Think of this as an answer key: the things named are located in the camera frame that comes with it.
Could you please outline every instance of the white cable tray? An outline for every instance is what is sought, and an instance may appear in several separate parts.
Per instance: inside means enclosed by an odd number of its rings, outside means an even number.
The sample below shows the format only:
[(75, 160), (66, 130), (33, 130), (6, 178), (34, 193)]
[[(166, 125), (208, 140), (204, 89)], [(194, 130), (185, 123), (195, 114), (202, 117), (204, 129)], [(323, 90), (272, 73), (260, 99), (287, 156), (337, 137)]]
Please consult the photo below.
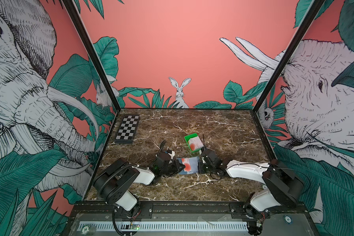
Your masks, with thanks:
[[(138, 230), (126, 229), (130, 221), (116, 222), (118, 229), (126, 231), (248, 231), (246, 222), (225, 221), (197, 222), (197, 221), (135, 221), (139, 225)], [(96, 231), (115, 231), (113, 223), (109, 221), (80, 221), (77, 231), (81, 231), (84, 225), (96, 227)]]

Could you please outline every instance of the red circle print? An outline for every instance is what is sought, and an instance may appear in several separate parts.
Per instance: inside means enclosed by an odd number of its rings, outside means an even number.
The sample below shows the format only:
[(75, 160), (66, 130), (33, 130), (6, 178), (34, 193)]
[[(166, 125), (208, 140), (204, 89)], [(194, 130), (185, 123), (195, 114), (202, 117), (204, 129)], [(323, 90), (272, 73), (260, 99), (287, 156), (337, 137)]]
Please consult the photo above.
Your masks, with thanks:
[(185, 165), (184, 171), (186, 171), (186, 172), (191, 171), (191, 166), (190, 166), (190, 164), (185, 163), (184, 165)]

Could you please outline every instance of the checkerboard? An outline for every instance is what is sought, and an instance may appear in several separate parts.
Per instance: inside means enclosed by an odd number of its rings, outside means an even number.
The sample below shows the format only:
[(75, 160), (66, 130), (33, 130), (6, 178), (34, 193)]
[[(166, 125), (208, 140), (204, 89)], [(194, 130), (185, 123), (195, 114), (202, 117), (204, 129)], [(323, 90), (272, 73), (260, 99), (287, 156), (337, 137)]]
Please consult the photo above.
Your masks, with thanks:
[(114, 142), (117, 144), (132, 144), (134, 136), (139, 125), (138, 115), (123, 116), (121, 125), (115, 134)]

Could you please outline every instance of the green plastic bin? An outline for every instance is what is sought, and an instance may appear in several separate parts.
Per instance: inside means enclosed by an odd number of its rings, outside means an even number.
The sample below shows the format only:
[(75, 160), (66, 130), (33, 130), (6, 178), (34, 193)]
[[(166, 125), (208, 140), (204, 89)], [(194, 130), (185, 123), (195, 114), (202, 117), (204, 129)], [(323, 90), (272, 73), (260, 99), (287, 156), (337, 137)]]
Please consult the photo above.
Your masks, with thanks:
[(190, 150), (190, 152), (192, 152), (192, 153), (196, 153), (196, 152), (198, 152), (200, 149), (195, 150), (195, 151), (192, 151), (192, 150), (190, 149), (190, 146), (189, 146), (188, 141), (189, 141), (189, 139), (194, 138), (194, 137), (197, 137), (197, 136), (198, 136), (197, 133), (194, 133), (194, 134), (191, 134), (191, 135), (186, 135), (186, 136), (184, 137), (184, 138), (185, 138), (185, 141), (186, 141), (186, 144), (188, 145), (189, 150)]

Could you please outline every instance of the brown marble surface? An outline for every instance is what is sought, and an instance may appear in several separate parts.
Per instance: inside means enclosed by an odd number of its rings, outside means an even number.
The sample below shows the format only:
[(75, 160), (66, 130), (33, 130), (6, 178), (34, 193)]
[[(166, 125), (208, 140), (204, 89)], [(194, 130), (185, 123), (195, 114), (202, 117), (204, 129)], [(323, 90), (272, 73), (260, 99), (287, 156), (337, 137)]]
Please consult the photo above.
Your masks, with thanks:
[[(124, 114), (140, 115), (140, 123), (133, 144), (114, 144), (113, 139)], [(118, 158), (147, 166), (155, 159), (159, 144), (175, 151), (175, 157), (197, 156), (190, 153), (184, 136), (197, 133), (206, 146), (221, 158), (243, 162), (268, 162), (260, 135), (249, 111), (235, 110), (155, 110), (123, 109), (119, 113), (111, 140), (97, 173)], [(240, 178), (214, 180), (207, 174), (162, 177), (154, 185), (132, 184), (129, 191), (140, 200), (155, 201), (245, 201), (249, 194), (261, 191), (261, 183)], [(86, 200), (97, 200), (94, 187)]]

